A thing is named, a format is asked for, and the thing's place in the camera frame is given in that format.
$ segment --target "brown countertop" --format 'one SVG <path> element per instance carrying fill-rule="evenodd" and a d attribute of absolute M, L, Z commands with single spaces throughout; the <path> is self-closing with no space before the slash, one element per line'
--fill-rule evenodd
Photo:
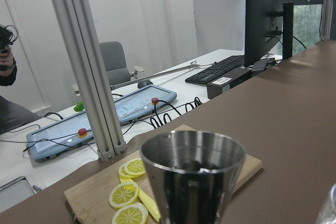
<path fill-rule="evenodd" d="M 71 223 L 64 191 L 181 124 L 224 133 L 262 160 L 223 223 L 314 223 L 336 183 L 336 41 L 319 42 L 167 125 L 134 137 L 113 160 L 85 164 L 0 214 L 0 223 Z"/>

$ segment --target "green object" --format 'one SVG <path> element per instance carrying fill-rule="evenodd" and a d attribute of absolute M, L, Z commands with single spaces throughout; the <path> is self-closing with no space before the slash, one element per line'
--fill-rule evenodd
<path fill-rule="evenodd" d="M 80 112 L 84 109 L 84 103 L 82 101 L 80 101 L 79 103 L 77 103 L 77 105 L 74 107 L 74 111 L 76 112 Z"/>

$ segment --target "dark gray sleeve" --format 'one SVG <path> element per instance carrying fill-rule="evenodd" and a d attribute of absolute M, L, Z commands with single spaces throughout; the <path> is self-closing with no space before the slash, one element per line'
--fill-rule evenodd
<path fill-rule="evenodd" d="M 0 77 L 0 86 L 10 86 L 15 82 L 17 67 L 15 66 L 13 72 L 6 77 Z"/>
<path fill-rule="evenodd" d="M 0 135 L 38 119 L 37 114 L 0 96 Z"/>

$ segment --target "metal rod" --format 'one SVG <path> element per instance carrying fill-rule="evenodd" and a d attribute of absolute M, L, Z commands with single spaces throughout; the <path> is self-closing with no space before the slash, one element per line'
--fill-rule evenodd
<path fill-rule="evenodd" d="M 179 71 L 182 71 L 182 70 L 191 69 L 191 68 L 199 67 L 199 66 L 200 66 L 199 64 L 196 64 L 195 61 L 193 61 L 193 62 L 190 63 L 190 65 L 185 66 L 185 67 L 176 68 L 176 69 L 172 69 L 172 70 L 161 72 L 161 73 L 156 73 L 156 74 L 153 74 L 151 76 L 147 76 L 147 77 L 144 77 L 144 78 L 124 82 L 124 83 L 121 83 L 121 84 L 111 85 L 111 90 L 115 90 L 117 88 L 125 87 L 125 86 L 128 86 L 128 85 L 134 84 L 134 83 L 138 83 L 140 81 L 144 81 L 144 80 L 148 80 L 148 79 L 156 78 L 156 77 L 160 77 L 160 76 L 165 76 L 166 74 L 175 73 L 175 72 L 179 72 Z"/>

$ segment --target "monitor stand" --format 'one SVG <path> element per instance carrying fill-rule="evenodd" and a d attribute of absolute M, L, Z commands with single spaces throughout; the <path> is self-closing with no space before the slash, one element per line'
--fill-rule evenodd
<path fill-rule="evenodd" d="M 286 60 L 293 54 L 293 16 L 294 3 L 283 4 L 282 59 Z"/>

